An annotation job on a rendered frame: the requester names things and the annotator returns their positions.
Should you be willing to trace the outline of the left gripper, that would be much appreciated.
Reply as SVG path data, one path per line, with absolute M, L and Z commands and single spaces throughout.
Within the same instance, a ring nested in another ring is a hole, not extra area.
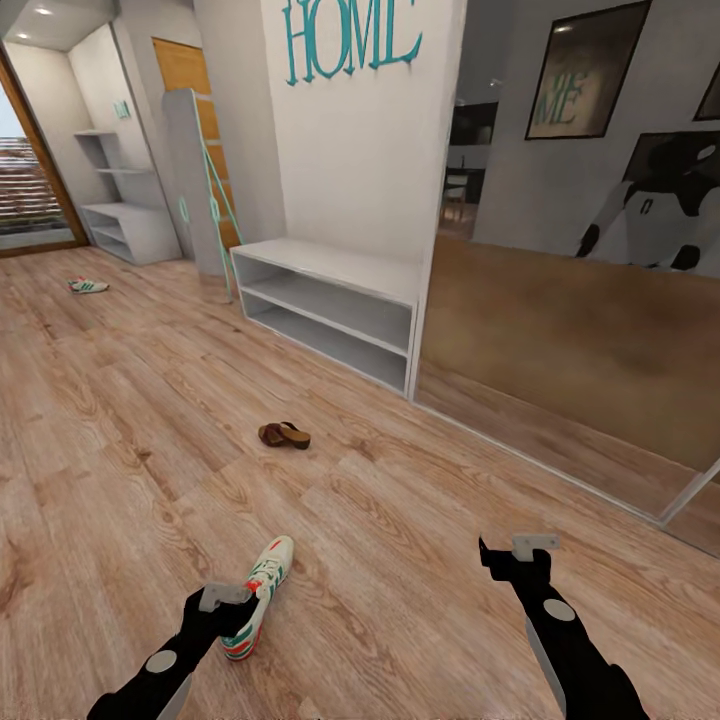
M 213 642 L 214 636 L 226 637 L 233 639 L 242 625 L 247 625 L 253 603 L 256 602 L 255 595 L 245 604 L 233 603 L 230 601 L 221 601 L 219 609 L 212 611 L 199 611 L 200 596 L 194 595 L 187 599 L 186 610 L 184 611 L 184 620 L 182 628 L 196 627 L 204 635 L 207 640 L 207 650 Z

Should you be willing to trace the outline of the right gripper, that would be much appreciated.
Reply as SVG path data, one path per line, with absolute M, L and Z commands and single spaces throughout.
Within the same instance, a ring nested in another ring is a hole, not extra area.
M 518 595 L 518 586 L 527 577 L 540 577 L 547 583 L 551 580 L 552 556 L 546 550 L 533 551 L 533 562 L 520 562 L 512 551 L 489 550 L 479 539 L 481 562 L 484 568 L 490 568 L 495 581 L 508 581 Z

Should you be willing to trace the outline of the gym shoe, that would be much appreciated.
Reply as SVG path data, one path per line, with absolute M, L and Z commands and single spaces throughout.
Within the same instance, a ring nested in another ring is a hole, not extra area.
M 253 603 L 247 625 L 242 625 L 233 639 L 222 637 L 226 655 L 233 661 L 247 659 L 255 650 L 262 629 L 263 618 L 273 593 L 285 580 L 293 564 L 293 538 L 282 535 L 274 539 L 261 553 L 243 587 L 251 588 Z
M 67 281 L 73 295 L 84 295 L 88 293 L 97 293 L 107 289 L 107 285 L 89 281 L 84 277 L 79 277 L 78 281 Z

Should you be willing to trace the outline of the sandal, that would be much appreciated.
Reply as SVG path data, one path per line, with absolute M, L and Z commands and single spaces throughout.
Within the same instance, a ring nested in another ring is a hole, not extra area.
M 259 437 L 270 447 L 279 447 L 291 443 L 296 449 L 307 449 L 311 442 L 311 435 L 306 431 L 299 431 L 292 423 L 267 423 L 259 428 Z

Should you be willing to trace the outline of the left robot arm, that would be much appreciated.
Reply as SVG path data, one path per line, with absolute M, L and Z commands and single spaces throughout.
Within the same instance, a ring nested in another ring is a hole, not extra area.
M 175 720 L 214 636 L 233 639 L 247 625 L 254 602 L 251 588 L 207 583 L 200 596 L 187 599 L 183 630 L 169 637 L 129 683 L 113 695 L 105 693 L 85 720 Z

